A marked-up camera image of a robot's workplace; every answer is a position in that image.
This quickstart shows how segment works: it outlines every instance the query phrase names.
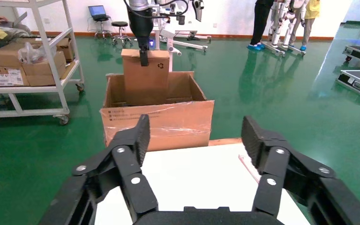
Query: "white robot leg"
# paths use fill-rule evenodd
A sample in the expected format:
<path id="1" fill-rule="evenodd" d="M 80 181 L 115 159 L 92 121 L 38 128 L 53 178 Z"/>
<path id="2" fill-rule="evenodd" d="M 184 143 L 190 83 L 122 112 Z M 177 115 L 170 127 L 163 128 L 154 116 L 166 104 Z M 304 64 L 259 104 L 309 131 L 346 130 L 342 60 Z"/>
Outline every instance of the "white robot leg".
<path id="1" fill-rule="evenodd" d="M 278 42 L 279 42 L 279 38 L 281 37 L 281 30 L 282 30 L 282 22 L 279 22 L 278 23 L 278 26 L 276 27 L 275 29 L 275 32 L 272 36 L 272 43 L 271 45 L 274 47 L 274 48 L 277 48 L 278 47 Z"/>
<path id="2" fill-rule="evenodd" d="M 274 33 L 273 33 L 273 36 L 272 36 L 271 45 L 274 48 L 278 47 L 278 42 L 279 42 L 279 39 L 281 38 L 282 25 L 286 20 L 286 12 L 287 12 L 287 8 L 284 8 L 284 4 L 282 3 L 280 5 L 280 7 L 278 8 L 278 11 L 277 11 L 277 16 L 278 17 L 274 21 L 274 26 L 273 26 L 275 28 L 273 29 Z"/>
<path id="3" fill-rule="evenodd" d="M 285 38 L 284 38 L 284 42 L 282 44 L 282 47 L 283 48 L 288 48 L 288 45 L 289 45 L 289 41 L 291 40 L 291 35 L 292 35 L 292 32 L 293 32 L 293 28 L 294 28 L 294 24 L 296 23 L 296 18 L 293 18 L 292 20 L 289 21 L 289 28 L 288 30 L 286 31 L 286 34 L 285 34 Z"/>

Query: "cardboard box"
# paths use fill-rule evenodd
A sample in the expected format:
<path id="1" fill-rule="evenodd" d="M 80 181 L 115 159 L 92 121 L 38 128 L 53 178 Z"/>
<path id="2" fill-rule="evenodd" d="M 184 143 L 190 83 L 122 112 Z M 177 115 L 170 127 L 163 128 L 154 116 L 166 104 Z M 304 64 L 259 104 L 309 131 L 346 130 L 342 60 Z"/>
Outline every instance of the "cardboard box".
<path id="1" fill-rule="evenodd" d="M 123 49 L 126 101 L 131 105 L 164 104 L 168 89 L 169 52 L 148 51 L 149 65 L 140 65 L 140 52 Z"/>
<path id="2" fill-rule="evenodd" d="M 22 67 L 0 67 L 0 87 L 29 85 Z"/>
<path id="3" fill-rule="evenodd" d="M 61 78 L 66 73 L 66 59 L 63 52 L 56 52 L 54 63 L 56 64 L 59 77 Z M 48 60 L 33 64 L 23 63 L 22 67 L 30 86 L 55 85 Z"/>
<path id="4" fill-rule="evenodd" d="M 21 67 L 18 59 L 18 50 L 24 47 L 24 44 L 11 43 L 0 48 L 0 67 Z"/>
<path id="5" fill-rule="evenodd" d="M 208 146 L 214 101 L 206 100 L 193 72 L 170 72 L 168 81 L 165 104 L 128 107 L 124 75 L 108 77 L 100 110 L 106 145 L 116 132 L 134 127 L 141 114 L 148 114 L 149 151 Z"/>
<path id="6" fill-rule="evenodd" d="M 23 43 L 30 42 L 34 46 L 42 46 L 42 39 L 40 37 L 20 37 L 16 39 L 17 43 Z M 61 41 L 58 42 L 56 45 L 57 51 L 64 52 L 64 56 L 66 57 L 67 62 L 74 61 L 74 51 L 72 51 L 72 40 L 69 37 L 63 38 Z"/>

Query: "humanoid robot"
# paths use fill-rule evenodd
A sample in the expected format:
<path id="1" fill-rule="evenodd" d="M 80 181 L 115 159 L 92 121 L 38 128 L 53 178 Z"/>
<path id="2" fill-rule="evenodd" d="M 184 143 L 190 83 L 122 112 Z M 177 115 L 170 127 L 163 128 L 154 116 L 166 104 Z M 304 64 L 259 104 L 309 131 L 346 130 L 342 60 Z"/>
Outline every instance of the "humanoid robot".
<path id="1" fill-rule="evenodd" d="M 289 20 L 289 28 L 286 31 L 282 48 L 287 49 L 291 34 L 296 23 L 296 10 L 300 11 L 301 25 L 306 25 L 304 17 L 306 16 L 307 4 L 309 0 L 278 0 L 274 3 L 274 9 L 271 16 L 270 41 L 274 48 L 278 47 L 279 38 L 281 37 L 282 26 L 286 20 Z"/>

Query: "white tabletop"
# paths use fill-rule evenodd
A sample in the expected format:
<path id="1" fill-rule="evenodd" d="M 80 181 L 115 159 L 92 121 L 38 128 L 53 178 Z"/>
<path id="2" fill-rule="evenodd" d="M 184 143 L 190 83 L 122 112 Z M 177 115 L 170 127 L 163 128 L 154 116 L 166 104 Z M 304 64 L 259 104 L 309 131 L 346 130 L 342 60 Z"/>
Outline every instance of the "white tabletop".
<path id="1" fill-rule="evenodd" d="M 251 211 L 258 183 L 252 176 L 256 177 L 256 170 L 246 155 L 242 144 L 148 152 L 142 171 L 160 211 L 183 211 L 184 206 Z M 240 156 L 246 159 L 245 165 Z M 309 225 L 285 190 L 278 219 L 285 225 Z M 119 187 L 97 206 L 95 224 L 132 224 Z"/>

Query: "stool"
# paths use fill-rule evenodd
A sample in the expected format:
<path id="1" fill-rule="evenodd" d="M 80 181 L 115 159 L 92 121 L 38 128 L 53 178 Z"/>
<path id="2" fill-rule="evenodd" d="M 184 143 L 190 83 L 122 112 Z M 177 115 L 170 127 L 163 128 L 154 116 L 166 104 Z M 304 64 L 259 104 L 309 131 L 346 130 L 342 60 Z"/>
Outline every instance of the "stool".
<path id="1" fill-rule="evenodd" d="M 133 42 L 130 40 L 130 38 L 127 35 L 122 35 L 122 30 L 125 30 L 124 27 L 128 26 L 127 22 L 112 22 L 111 25 L 113 27 L 119 27 L 119 35 L 115 35 L 112 38 L 112 44 L 113 45 L 117 45 L 118 40 L 120 40 L 122 42 L 123 47 L 126 47 L 126 42 L 129 42 L 130 46 L 133 45 Z"/>
<path id="2" fill-rule="evenodd" d="M 103 18 L 94 19 L 94 21 L 100 22 L 100 28 L 101 28 L 100 30 L 97 30 L 97 32 L 94 34 L 94 38 L 98 38 L 98 35 L 99 35 L 99 34 L 102 34 L 104 40 L 106 40 L 106 38 L 105 38 L 105 35 L 106 35 L 106 34 L 109 35 L 110 37 L 112 37 L 111 31 L 105 30 L 105 29 L 104 29 L 104 25 L 103 25 L 103 22 L 104 22 L 104 21 L 108 21 L 109 19 L 110 19 L 109 16 L 103 17 Z"/>

